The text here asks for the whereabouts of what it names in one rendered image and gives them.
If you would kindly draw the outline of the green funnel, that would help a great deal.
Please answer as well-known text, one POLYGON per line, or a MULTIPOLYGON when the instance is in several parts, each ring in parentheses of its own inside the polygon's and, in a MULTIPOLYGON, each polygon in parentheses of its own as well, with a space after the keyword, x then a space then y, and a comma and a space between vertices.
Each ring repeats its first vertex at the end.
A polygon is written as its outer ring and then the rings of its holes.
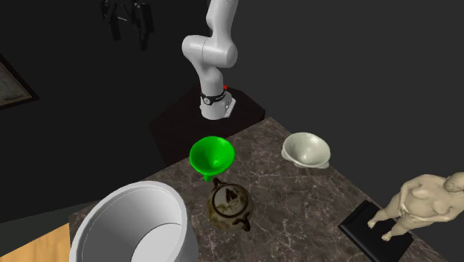
POLYGON ((189 160, 193 169, 202 175, 204 181, 209 182, 233 164, 235 155, 235 149, 229 141, 218 136, 207 136, 191 147, 189 160))

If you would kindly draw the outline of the dark robot stand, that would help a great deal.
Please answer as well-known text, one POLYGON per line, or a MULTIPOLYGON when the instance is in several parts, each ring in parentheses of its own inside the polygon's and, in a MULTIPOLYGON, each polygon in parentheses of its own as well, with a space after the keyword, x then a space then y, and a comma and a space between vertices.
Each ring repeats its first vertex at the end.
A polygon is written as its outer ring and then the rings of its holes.
POLYGON ((210 135, 227 138, 265 118, 265 109, 244 92, 231 87, 228 91, 236 100, 228 118, 213 121, 204 118, 199 108, 200 87, 195 86, 150 123, 149 129, 165 165, 187 158, 190 148, 201 138, 210 135))

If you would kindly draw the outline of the brown ceramic teapot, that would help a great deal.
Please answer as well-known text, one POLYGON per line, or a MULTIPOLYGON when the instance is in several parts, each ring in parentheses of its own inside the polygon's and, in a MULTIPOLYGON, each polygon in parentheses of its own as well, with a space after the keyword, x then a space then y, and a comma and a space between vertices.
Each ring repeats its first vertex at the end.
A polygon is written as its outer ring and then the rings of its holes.
POLYGON ((213 178, 214 188, 207 199, 209 221, 223 231, 250 231, 254 203, 241 185, 213 178))

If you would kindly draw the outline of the pale grey-white bowl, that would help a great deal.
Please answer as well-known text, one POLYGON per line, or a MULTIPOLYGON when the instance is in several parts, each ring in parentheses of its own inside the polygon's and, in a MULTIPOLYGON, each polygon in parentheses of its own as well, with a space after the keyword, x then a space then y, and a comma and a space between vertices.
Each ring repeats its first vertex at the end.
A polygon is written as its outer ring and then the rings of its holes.
POLYGON ((281 155, 299 168, 327 169, 331 151, 329 145, 317 135, 296 132, 283 142, 281 155))

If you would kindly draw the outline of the large white cup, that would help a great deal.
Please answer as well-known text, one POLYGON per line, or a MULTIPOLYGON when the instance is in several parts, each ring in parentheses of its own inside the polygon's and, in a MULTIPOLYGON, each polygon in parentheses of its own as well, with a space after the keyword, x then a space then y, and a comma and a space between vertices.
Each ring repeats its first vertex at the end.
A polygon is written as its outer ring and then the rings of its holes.
POLYGON ((199 262, 199 245, 179 193, 162 182, 136 182, 90 210, 69 262, 199 262))

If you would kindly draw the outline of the beige human figure on black base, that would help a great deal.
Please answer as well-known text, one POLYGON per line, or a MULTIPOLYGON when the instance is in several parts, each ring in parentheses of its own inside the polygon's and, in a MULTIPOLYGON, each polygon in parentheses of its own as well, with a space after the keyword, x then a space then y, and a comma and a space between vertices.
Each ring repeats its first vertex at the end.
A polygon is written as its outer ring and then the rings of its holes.
POLYGON ((363 201, 339 229, 372 262, 399 262, 413 242, 410 230, 446 223, 464 212, 464 172, 422 174, 403 184, 385 208, 363 201))

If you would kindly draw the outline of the dark clothes on wall hooks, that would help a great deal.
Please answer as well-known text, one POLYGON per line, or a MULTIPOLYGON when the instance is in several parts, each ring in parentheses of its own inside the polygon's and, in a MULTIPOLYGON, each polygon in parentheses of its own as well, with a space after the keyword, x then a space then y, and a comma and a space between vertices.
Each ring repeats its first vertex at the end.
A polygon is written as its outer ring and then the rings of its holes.
POLYGON ((130 0, 130 9, 118 0, 100 0, 99 9, 102 19, 110 26, 114 41, 121 40, 120 22, 128 22, 138 32, 140 49, 145 51, 148 46, 150 34, 155 31, 151 6, 139 0, 130 0))

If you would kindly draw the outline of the framed wall picture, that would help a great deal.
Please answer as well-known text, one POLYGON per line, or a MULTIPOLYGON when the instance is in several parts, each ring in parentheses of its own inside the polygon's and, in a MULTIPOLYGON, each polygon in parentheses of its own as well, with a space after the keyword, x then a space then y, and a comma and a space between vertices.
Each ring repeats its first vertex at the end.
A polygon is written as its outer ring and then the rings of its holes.
POLYGON ((0 54, 0 109, 38 100, 39 96, 0 54))

